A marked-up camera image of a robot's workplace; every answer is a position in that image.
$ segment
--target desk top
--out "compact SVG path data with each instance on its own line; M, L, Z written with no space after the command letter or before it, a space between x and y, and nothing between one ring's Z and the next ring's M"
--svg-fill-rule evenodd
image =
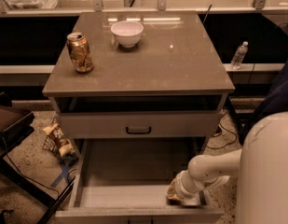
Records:
M144 35L133 49L114 42L116 21L136 20ZM94 69L75 71L64 47L43 93L48 97L229 93L234 86L193 11L82 13L75 29L89 41Z

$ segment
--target white bowl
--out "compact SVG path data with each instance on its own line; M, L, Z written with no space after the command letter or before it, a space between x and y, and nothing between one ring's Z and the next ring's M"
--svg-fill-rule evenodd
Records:
M132 48L140 41L144 27L137 21L119 21L112 25L115 40L125 48Z

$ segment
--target drawer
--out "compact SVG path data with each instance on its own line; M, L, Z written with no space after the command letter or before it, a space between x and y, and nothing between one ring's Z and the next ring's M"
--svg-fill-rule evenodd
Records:
M166 199L193 156L188 138L86 140L69 208L57 211L57 223L215 223L223 211L209 207L207 192L182 205Z
M72 139L209 137L222 112L61 113L57 121Z

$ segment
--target floor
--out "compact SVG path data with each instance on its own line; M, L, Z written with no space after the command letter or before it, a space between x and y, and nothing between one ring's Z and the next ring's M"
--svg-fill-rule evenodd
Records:
M45 150L47 136L42 131L43 128L52 122L54 111L49 102L15 102L13 106L26 107L34 112L35 119L32 123L34 132L20 146L10 152L9 157L16 163L23 174L49 187L50 189L42 187L41 189L56 198L57 192L51 190L52 184L55 184L54 189L61 192L66 186L66 180L62 178L59 180L60 182L56 182L58 176L62 173L62 168L59 160L50 151ZM223 147L229 143L231 145L220 149L207 148L205 154L219 155L240 148L234 134L234 124L227 112L221 120L221 127L222 134L211 138L208 146ZM72 172L69 176L74 176L74 169L75 166L71 168ZM211 206L225 210L225 214L221 216L217 224L235 223L236 187L237 178L231 177L223 187L209 191ZM70 195L61 205L61 209L66 209L69 198ZM32 198L0 174L0 213L5 209L13 210L13 212L5 214L7 223L10 224L35 224L47 211L47 208L42 203ZM48 224L53 223L56 223L54 217L49 220Z

